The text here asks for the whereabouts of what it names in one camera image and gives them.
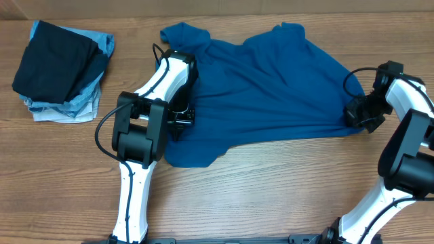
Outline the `blue polo shirt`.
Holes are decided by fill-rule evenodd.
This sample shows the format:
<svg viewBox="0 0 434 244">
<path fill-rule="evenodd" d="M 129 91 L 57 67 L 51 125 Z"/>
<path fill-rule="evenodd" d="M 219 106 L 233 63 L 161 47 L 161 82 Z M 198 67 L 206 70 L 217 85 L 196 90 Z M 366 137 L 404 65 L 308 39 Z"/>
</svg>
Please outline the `blue polo shirt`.
<svg viewBox="0 0 434 244">
<path fill-rule="evenodd" d="M 360 82 L 311 43 L 301 24 L 283 23 L 235 45 L 184 22 L 160 32 L 175 50 L 195 55 L 195 124 L 170 139 L 166 161 L 207 167 L 230 147 L 275 140 L 350 136 L 344 108 Z"/>
</svg>

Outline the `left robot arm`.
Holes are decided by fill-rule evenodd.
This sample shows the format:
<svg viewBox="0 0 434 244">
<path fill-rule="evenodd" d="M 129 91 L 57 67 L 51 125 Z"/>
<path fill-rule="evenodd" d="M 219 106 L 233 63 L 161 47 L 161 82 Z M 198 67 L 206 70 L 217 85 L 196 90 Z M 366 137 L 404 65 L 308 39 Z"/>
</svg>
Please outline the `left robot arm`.
<svg viewBox="0 0 434 244">
<path fill-rule="evenodd" d="M 167 137 L 178 138 L 195 123 L 191 90 L 198 78 L 195 56 L 164 52 L 151 79 L 117 101 L 112 148 L 120 160 L 119 212 L 109 243 L 146 243 L 151 177 Z"/>
</svg>

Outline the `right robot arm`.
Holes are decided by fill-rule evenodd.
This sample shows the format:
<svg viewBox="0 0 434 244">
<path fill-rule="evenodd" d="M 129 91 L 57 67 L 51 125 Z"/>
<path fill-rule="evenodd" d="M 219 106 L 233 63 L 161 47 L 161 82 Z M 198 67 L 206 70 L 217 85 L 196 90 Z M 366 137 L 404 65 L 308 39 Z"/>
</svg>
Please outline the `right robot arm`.
<svg viewBox="0 0 434 244">
<path fill-rule="evenodd" d="M 378 161 L 378 180 L 349 213 L 337 218 L 314 243 L 381 243 L 378 231 L 404 207 L 433 200 L 433 101 L 422 79 L 407 75 L 403 64 L 388 61 L 375 69 L 373 90 L 353 95 L 345 122 L 373 132 L 396 113 L 400 124 Z"/>
</svg>

